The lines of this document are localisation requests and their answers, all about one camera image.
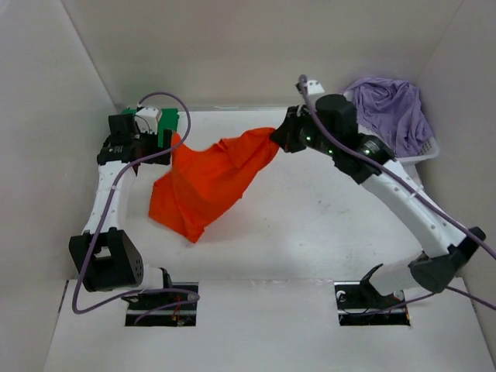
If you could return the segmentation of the orange t shirt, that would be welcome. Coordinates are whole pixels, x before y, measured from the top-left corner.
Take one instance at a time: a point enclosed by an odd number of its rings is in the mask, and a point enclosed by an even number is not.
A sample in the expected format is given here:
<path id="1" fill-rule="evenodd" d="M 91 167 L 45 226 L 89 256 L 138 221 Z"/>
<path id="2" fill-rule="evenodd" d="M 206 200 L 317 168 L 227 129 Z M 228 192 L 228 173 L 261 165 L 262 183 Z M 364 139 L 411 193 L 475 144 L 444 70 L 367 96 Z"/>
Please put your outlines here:
<path id="1" fill-rule="evenodd" d="M 276 156 L 274 128 L 250 129 L 195 151 L 181 144 L 171 169 L 153 184 L 148 216 L 198 242 L 205 228 L 240 200 L 253 179 Z"/>

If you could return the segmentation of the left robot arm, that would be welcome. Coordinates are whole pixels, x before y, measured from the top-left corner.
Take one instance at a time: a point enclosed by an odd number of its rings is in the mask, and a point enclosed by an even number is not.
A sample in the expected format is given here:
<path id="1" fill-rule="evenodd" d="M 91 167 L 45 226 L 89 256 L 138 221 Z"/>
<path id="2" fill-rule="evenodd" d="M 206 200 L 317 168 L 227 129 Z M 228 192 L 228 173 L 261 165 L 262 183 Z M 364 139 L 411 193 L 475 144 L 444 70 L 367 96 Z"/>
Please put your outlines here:
<path id="1" fill-rule="evenodd" d="M 97 156 L 98 188 L 88 222 L 81 235 L 71 237 L 69 251 L 86 291 L 147 290 L 147 299 L 163 309 L 174 300 L 171 279 L 163 268 L 143 262 L 124 230 L 126 209 L 138 167 L 167 166 L 163 151 L 179 120 L 175 108 L 126 109 L 108 118 L 109 135 Z"/>

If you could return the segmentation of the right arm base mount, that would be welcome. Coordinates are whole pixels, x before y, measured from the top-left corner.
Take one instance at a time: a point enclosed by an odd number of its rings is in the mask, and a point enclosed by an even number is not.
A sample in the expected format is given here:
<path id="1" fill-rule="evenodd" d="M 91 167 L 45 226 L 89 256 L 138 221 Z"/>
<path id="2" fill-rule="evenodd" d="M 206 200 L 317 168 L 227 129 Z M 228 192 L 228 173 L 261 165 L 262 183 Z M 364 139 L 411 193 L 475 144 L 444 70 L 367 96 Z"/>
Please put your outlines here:
<path id="1" fill-rule="evenodd" d="M 360 281 L 334 284 L 338 322 L 341 326 L 410 326 L 404 293 L 383 296 L 370 278 L 382 266 L 373 267 Z"/>

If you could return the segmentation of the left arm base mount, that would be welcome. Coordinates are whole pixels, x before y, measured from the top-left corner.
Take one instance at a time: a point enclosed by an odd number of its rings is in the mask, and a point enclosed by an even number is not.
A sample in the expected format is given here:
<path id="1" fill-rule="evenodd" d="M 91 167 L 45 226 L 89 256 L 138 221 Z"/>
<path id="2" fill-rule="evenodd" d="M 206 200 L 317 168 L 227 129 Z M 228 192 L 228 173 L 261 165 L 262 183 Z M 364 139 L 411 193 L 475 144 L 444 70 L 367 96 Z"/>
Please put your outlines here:
<path id="1" fill-rule="evenodd" d="M 135 327 L 193 327 L 196 326 L 198 282 L 174 283 L 175 292 L 165 294 L 135 294 L 124 297 L 125 326 Z"/>

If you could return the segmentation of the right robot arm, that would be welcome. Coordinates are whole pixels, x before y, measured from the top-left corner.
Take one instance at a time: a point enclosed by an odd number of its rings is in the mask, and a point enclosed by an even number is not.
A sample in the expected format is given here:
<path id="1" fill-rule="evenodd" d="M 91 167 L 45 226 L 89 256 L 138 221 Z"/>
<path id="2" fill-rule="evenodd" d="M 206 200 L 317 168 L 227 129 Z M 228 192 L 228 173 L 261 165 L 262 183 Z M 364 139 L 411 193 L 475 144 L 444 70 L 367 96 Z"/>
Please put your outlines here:
<path id="1" fill-rule="evenodd" d="M 485 239 L 473 227 L 457 228 L 439 209 L 377 136 L 362 133 L 357 110 L 343 95 L 325 95 L 315 103 L 314 121 L 306 105 L 291 106 L 270 139 L 286 153 L 305 149 L 331 157 L 335 167 L 381 200 L 408 228 L 422 251 L 394 264 L 378 264 L 361 280 L 358 293 L 371 308 L 385 308 L 394 293 L 423 288 L 447 289 Z"/>

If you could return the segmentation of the green t shirt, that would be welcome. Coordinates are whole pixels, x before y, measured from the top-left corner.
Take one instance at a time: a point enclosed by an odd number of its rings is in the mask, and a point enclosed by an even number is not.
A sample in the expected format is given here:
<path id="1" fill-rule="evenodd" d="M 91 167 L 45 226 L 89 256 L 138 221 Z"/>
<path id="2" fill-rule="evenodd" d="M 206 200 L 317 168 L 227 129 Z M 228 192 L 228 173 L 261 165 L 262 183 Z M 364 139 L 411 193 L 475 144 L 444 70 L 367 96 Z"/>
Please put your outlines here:
<path id="1" fill-rule="evenodd" d="M 134 117 L 134 114 L 137 113 L 138 109 L 124 109 L 121 111 L 122 114 L 131 114 Z M 159 121 L 158 125 L 158 134 L 162 132 L 164 129 L 171 129 L 173 131 L 177 130 L 179 115 L 178 110 L 175 108 L 159 108 L 162 111 L 162 117 Z"/>

